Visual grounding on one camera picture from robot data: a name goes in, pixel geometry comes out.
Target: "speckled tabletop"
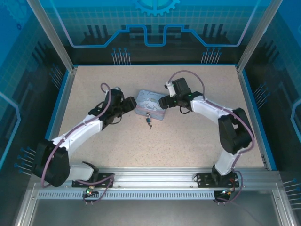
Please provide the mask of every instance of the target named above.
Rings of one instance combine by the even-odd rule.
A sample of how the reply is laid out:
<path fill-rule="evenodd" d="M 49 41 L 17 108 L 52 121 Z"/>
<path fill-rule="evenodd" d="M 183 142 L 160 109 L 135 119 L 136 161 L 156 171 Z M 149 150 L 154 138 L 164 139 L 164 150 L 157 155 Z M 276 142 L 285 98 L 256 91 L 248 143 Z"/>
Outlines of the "speckled tabletop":
<path fill-rule="evenodd" d="M 87 113 L 104 100 L 100 84 L 121 87 L 125 97 L 137 97 L 145 89 L 168 94 L 164 84 L 178 70 L 191 70 L 202 78 L 206 97 L 229 108 L 246 102 L 234 66 L 152 65 L 152 66 L 79 66 L 75 75 L 60 134 L 78 124 Z M 192 92 L 202 92 L 200 82 L 191 74 L 181 73 Z M 117 125 L 95 134 L 78 148 L 71 161 L 87 161 L 102 167 L 204 167 L 213 166 L 222 147 L 218 126 L 206 117 L 179 108 L 167 109 L 164 120 L 152 120 L 150 130 L 146 119 L 134 111 L 125 114 Z M 257 143 L 242 155 L 237 166 L 263 166 Z"/>

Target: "black motor joint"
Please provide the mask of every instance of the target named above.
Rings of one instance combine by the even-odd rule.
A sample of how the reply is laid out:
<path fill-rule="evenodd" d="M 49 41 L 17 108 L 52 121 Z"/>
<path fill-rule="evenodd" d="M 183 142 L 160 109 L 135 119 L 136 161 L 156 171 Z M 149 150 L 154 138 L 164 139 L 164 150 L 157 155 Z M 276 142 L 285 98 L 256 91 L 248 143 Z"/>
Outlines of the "black motor joint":
<path fill-rule="evenodd" d="M 123 114 L 134 110 L 137 103 L 133 97 L 124 99 L 123 92 L 120 89 L 111 89 L 111 102 L 109 103 L 109 95 L 106 95 L 102 106 L 95 107 L 88 114 L 98 116 L 107 105 L 109 105 L 109 108 L 99 117 L 99 120 L 103 121 L 102 129 L 113 123 L 115 118 L 120 118 Z"/>
<path fill-rule="evenodd" d="M 159 100 L 160 107 L 162 109 L 167 109 L 170 107 L 183 107 L 187 108 L 189 111 L 192 111 L 190 102 L 193 100 L 193 98 L 197 96 L 201 96 L 202 93 L 200 92 L 191 92 L 191 89 L 188 87 L 187 82 L 184 78 L 180 78 L 177 80 L 172 81 L 172 85 L 175 90 L 175 95 L 173 97 L 171 96 L 165 96 L 162 97 Z"/>

